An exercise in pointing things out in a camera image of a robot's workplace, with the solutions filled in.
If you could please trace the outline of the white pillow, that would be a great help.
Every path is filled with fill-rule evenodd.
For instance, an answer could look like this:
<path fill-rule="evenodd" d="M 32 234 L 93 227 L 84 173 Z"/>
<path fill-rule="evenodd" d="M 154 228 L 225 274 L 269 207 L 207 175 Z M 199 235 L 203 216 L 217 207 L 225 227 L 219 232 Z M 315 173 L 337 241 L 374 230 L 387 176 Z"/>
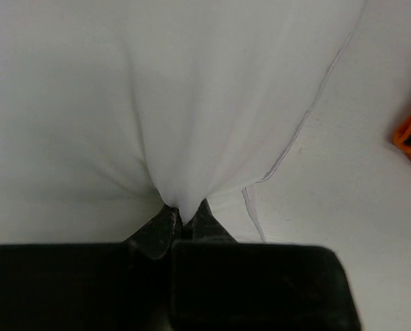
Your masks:
<path fill-rule="evenodd" d="M 0 243 L 121 241 L 276 170 L 364 1 L 0 1 Z"/>

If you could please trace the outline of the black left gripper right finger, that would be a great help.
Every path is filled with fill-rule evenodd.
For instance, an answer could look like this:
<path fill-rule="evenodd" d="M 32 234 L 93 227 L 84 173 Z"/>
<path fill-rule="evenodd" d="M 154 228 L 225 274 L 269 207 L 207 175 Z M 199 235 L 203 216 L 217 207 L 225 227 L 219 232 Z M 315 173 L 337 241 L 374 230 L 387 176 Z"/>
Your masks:
<path fill-rule="evenodd" d="M 173 242 L 174 330 L 360 330 L 337 255 L 317 245 L 239 243 L 202 201 Z"/>

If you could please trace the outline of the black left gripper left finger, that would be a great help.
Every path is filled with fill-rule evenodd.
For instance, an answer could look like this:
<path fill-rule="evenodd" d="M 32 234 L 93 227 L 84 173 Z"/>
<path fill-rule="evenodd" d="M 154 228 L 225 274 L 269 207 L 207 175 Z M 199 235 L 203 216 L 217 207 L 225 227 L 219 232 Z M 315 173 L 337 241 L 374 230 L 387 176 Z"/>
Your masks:
<path fill-rule="evenodd" d="M 0 244 L 0 330 L 169 330 L 179 226 L 164 206 L 122 242 Z"/>

